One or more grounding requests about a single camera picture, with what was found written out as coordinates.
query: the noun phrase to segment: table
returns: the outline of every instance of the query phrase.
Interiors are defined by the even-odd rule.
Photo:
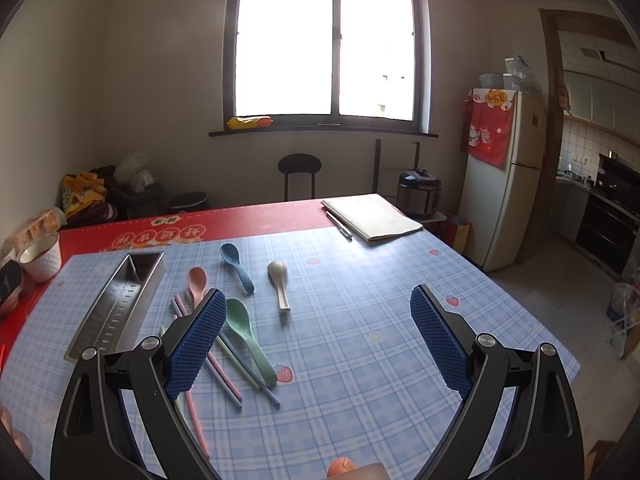
[[[126,246],[137,236],[121,240],[121,235],[115,245]],[[189,240],[194,233],[187,229],[184,236]],[[223,361],[244,395],[241,413],[226,402],[209,374],[198,375],[194,402],[215,453],[212,463],[225,479],[263,479],[267,473],[273,479],[321,478],[326,464],[340,455],[359,465],[383,462],[394,480],[417,473],[460,403],[442,381],[408,311],[408,293],[421,282],[476,332],[491,332],[515,348],[534,349],[549,341],[558,348],[570,380],[578,371],[575,358],[531,314],[425,231],[373,246],[359,238],[348,242],[333,226],[232,241],[254,279],[255,295],[245,297],[237,275],[220,262],[222,240],[167,247],[167,273],[140,331],[148,335],[170,322],[169,298],[184,293],[188,269],[200,265],[227,297],[246,301],[266,354],[292,370],[292,381],[276,387],[282,401],[277,410]],[[266,264],[275,257],[290,265],[292,312],[285,323],[266,276]],[[65,266],[20,334],[0,381],[0,396],[16,427],[32,440],[33,463],[43,474],[72,370],[62,354],[88,307],[87,298],[95,297],[121,258],[86,254]],[[503,397],[476,472],[491,461],[512,395]],[[127,413],[140,451],[159,472],[131,397],[125,396]]]
[[[129,250],[175,243],[194,243],[224,238],[284,233],[333,224],[320,200],[251,205],[143,218],[60,232],[62,263],[75,254]],[[26,280],[16,308],[0,322],[0,342],[6,346],[4,362],[49,283],[35,285]]]

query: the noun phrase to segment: black trash bin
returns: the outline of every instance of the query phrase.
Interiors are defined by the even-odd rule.
[[[168,215],[193,213],[209,209],[209,197],[204,191],[190,191],[174,196],[166,205]]]

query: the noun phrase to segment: floor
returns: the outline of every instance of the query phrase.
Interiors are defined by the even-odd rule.
[[[528,262],[489,276],[580,362],[572,390],[585,454],[598,440],[618,440],[640,404],[640,365],[634,357],[620,361],[607,343],[614,280],[556,236]]]

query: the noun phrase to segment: pink spoon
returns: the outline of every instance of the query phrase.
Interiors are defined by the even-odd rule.
[[[193,296],[193,307],[196,308],[204,298],[207,288],[207,271],[202,267],[193,267],[187,274],[187,285]]]

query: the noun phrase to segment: metal bolt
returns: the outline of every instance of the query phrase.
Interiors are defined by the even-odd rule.
[[[89,348],[85,348],[84,352],[82,352],[82,359],[88,361],[89,359],[93,359],[97,353],[98,351],[92,346]]]
[[[540,349],[549,357],[556,355],[556,347],[549,343],[542,343]]]
[[[156,336],[152,335],[142,341],[142,348],[145,350],[153,350],[159,344],[160,340]]]
[[[489,334],[480,334],[478,336],[478,342],[485,348],[491,348],[492,346],[495,346],[495,339]]]

